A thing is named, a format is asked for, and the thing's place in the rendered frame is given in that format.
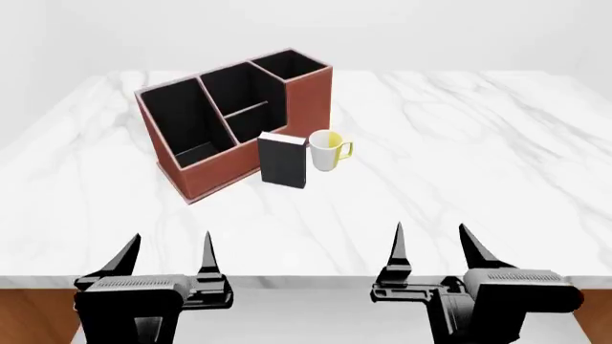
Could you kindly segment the brown leather desk caddy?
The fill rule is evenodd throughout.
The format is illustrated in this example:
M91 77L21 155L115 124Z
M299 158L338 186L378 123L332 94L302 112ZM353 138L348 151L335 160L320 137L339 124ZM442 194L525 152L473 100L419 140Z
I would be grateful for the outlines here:
M257 138L329 128L333 68L294 49L136 91L158 165L186 203L258 171Z

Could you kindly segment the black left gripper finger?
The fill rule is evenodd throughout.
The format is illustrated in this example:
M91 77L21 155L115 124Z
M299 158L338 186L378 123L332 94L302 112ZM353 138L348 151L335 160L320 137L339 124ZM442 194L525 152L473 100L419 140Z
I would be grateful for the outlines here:
M214 253L210 233L207 232L204 240L202 263L196 274L197 280L222 280L224 274L221 273Z
M135 236L115 255L102 269L98 271L98 276L128 276L133 273L133 269L138 258L141 245L141 235Z

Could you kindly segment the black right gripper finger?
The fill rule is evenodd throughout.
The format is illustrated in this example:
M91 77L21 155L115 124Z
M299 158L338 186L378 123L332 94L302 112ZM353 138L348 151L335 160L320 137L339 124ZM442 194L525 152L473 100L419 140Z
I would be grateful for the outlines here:
M464 280L517 280L517 268L498 260L464 224L459 236L468 266Z
M398 223L395 236L386 266L379 273L378 284L406 284L412 267L405 253L404 230L402 223Z

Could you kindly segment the black hardcover book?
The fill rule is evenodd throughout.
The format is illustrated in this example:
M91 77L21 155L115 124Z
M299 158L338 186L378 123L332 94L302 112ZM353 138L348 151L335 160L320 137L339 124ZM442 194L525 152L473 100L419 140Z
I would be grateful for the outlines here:
M257 138L262 181L304 188L306 144L307 141L303 137L262 132Z

